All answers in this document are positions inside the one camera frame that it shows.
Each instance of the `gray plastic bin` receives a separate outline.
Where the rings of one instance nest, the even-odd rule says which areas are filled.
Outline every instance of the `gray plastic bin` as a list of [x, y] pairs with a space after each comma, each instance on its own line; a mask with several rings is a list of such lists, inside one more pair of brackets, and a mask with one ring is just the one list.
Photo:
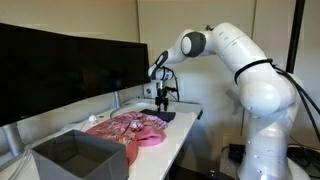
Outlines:
[[123, 144], [71, 130], [34, 148], [42, 180], [125, 180], [129, 178]]

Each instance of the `monitor screen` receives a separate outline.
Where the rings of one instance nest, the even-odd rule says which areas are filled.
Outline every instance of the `monitor screen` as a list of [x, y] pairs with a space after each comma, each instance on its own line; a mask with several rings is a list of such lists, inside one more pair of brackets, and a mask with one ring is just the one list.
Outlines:
[[150, 82], [147, 45], [0, 24], [0, 126]]

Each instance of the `crumpled fabric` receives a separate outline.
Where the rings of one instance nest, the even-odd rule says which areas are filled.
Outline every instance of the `crumpled fabric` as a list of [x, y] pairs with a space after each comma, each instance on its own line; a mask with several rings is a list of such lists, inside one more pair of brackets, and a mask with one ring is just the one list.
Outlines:
[[137, 158], [139, 146], [154, 146], [166, 138], [167, 122], [152, 115], [135, 111], [123, 113], [86, 131], [101, 138], [126, 145], [128, 164]]

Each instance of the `pink fabric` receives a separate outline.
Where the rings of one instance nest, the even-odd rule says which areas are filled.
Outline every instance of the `pink fabric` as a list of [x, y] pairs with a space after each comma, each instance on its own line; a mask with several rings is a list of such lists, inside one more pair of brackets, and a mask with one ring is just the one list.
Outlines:
[[163, 142], [166, 138], [163, 130], [167, 127], [168, 124], [156, 116], [131, 111], [106, 120], [86, 133], [126, 145], [127, 159], [131, 165], [137, 158], [138, 146], [153, 146]]

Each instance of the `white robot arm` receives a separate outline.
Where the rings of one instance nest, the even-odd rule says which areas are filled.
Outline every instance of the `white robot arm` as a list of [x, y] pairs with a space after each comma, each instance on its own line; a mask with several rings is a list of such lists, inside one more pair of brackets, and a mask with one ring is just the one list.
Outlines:
[[286, 158], [288, 137], [300, 103], [296, 89], [278, 75], [264, 52], [230, 23], [206, 31], [184, 31], [149, 68], [150, 78], [157, 80], [158, 110], [166, 95], [162, 93], [164, 82], [173, 78], [173, 71], [164, 65], [215, 54], [235, 75], [241, 104], [252, 114], [246, 155], [238, 171], [240, 179], [295, 179], [297, 173], [300, 175], [296, 179], [308, 179]]

